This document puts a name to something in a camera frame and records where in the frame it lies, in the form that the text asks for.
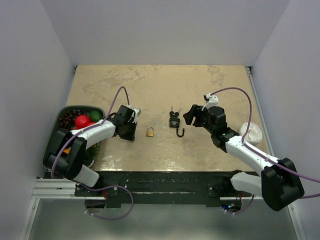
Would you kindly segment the black padlock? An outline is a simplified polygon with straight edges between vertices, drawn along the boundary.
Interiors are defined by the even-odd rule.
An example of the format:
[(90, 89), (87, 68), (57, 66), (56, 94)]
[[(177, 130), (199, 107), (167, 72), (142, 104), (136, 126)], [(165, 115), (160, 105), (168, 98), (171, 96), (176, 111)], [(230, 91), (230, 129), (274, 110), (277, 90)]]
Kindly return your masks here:
[(181, 120), (178, 117), (170, 117), (169, 118), (169, 127), (174, 128), (176, 130), (176, 135), (179, 138), (182, 138), (185, 135), (185, 129), (182, 129), (182, 134), (179, 134), (179, 127), (180, 127)]

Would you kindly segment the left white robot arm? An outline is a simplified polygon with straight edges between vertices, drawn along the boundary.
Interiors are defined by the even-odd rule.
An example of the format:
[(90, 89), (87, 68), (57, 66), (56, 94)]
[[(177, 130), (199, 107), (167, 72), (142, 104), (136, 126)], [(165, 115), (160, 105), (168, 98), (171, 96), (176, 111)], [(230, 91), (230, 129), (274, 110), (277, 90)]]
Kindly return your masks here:
[(100, 175), (84, 164), (85, 152), (93, 145), (116, 136), (134, 141), (140, 114), (139, 108), (121, 105), (117, 112), (91, 126), (53, 132), (44, 153), (43, 165), (51, 170), (52, 178), (63, 177), (86, 185), (88, 193), (99, 196), (104, 184), (99, 181)]

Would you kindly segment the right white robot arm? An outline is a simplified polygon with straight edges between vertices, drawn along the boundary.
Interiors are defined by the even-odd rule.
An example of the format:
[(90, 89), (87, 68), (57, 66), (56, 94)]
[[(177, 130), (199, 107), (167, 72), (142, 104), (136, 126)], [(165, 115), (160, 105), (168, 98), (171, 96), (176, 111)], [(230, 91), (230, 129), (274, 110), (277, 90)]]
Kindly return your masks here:
[(230, 197), (239, 191), (263, 198), (265, 203), (278, 212), (304, 196), (305, 190), (297, 176), (294, 163), (278, 159), (242, 140), (238, 132), (230, 128), (225, 110), (219, 106), (204, 109), (194, 104), (183, 114), (187, 125), (203, 127), (210, 133), (213, 144), (251, 167), (256, 176), (238, 172), (223, 183), (223, 192)]

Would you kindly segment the brass padlock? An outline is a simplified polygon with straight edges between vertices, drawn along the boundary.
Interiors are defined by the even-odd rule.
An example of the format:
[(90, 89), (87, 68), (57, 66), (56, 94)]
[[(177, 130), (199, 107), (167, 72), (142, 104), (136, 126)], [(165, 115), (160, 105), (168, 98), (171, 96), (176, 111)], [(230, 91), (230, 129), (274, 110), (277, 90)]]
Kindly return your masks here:
[(146, 130), (146, 136), (147, 137), (154, 137), (154, 128), (153, 127), (148, 127)]

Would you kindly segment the green toy lime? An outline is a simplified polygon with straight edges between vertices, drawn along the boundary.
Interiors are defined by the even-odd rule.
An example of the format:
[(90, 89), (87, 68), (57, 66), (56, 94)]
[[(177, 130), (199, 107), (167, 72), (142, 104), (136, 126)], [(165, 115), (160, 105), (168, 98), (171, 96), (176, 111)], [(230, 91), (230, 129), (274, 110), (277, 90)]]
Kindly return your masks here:
[(90, 114), (89, 114), (89, 118), (92, 122), (98, 122), (101, 119), (103, 119), (103, 114), (100, 111), (97, 110), (93, 110)]

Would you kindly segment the red toy apple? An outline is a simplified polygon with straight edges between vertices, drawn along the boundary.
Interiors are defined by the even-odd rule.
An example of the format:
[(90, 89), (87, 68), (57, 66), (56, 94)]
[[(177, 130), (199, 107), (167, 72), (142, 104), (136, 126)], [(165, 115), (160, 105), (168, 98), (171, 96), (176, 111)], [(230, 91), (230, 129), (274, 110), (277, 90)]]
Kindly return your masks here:
[(93, 124), (95, 124), (95, 122), (87, 115), (79, 115), (74, 121), (74, 125), (77, 129), (82, 129)]

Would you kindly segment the dark red grape bunch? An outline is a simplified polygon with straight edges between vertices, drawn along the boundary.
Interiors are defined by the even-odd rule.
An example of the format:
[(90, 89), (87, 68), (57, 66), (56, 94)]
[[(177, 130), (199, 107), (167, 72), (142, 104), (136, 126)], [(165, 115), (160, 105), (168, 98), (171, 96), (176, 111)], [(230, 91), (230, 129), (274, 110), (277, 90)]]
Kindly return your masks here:
[(82, 115), (83, 112), (80, 109), (74, 109), (71, 111), (68, 111), (59, 119), (59, 128), (65, 129), (65, 130), (71, 130), (73, 127), (75, 127), (75, 121), (76, 118), (80, 115)]

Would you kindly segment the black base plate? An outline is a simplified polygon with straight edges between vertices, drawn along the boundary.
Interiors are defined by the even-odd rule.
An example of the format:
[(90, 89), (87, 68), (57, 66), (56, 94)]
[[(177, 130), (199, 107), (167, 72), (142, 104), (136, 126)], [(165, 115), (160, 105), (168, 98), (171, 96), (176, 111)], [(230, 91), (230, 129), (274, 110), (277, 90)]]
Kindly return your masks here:
[(75, 187), (75, 196), (101, 200), (107, 208), (122, 204), (204, 205), (241, 207), (239, 197), (250, 197), (232, 187), (234, 171), (99, 171), (94, 191)]

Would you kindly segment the aluminium frame rail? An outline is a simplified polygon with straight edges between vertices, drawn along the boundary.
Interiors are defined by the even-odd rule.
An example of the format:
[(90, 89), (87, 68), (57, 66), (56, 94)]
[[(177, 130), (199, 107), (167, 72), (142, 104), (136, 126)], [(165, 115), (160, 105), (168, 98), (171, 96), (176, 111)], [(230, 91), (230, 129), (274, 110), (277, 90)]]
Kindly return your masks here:
[(239, 194), (223, 186), (221, 181), (203, 179), (126, 179), (109, 182), (106, 190), (90, 191), (67, 180), (37, 179), (33, 196), (42, 199), (78, 198), (86, 200), (118, 200), (129, 203), (131, 193), (136, 204), (191, 204), (232, 200)]

